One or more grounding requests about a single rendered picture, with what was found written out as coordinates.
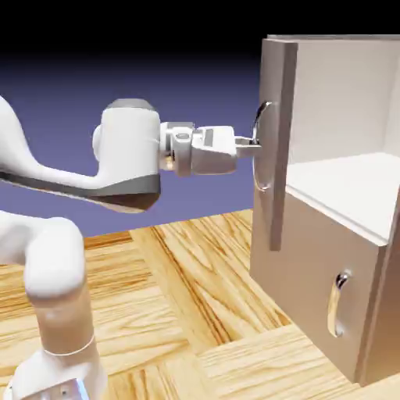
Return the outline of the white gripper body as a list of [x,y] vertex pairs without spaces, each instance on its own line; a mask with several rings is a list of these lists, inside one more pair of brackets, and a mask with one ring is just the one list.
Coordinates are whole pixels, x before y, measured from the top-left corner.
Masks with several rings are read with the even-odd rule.
[[191,140],[193,174],[227,174],[236,170],[237,151],[232,126],[197,127]]

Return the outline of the beige cabinet door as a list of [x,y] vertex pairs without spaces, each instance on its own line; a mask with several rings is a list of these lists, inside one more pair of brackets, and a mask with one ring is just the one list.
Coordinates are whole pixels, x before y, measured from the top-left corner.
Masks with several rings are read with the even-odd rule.
[[[384,250],[375,237],[363,237],[286,195],[281,247],[271,251],[254,203],[252,279],[352,382],[360,380],[368,305]],[[334,278],[343,270],[350,270],[352,277],[342,289],[338,308],[344,333],[335,338],[327,329],[327,303]]]
[[269,184],[266,192],[255,188],[256,220],[271,251],[280,250],[284,199],[291,137],[292,109],[298,45],[267,38],[262,42],[259,102],[271,102],[259,126],[262,149],[256,158],[259,181]]

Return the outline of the beige cabinet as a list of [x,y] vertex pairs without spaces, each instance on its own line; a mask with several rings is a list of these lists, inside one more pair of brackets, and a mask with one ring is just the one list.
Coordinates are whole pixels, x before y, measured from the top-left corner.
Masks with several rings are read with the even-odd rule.
[[355,382],[372,384],[400,373],[400,35],[268,38],[298,45],[285,197],[385,246]]

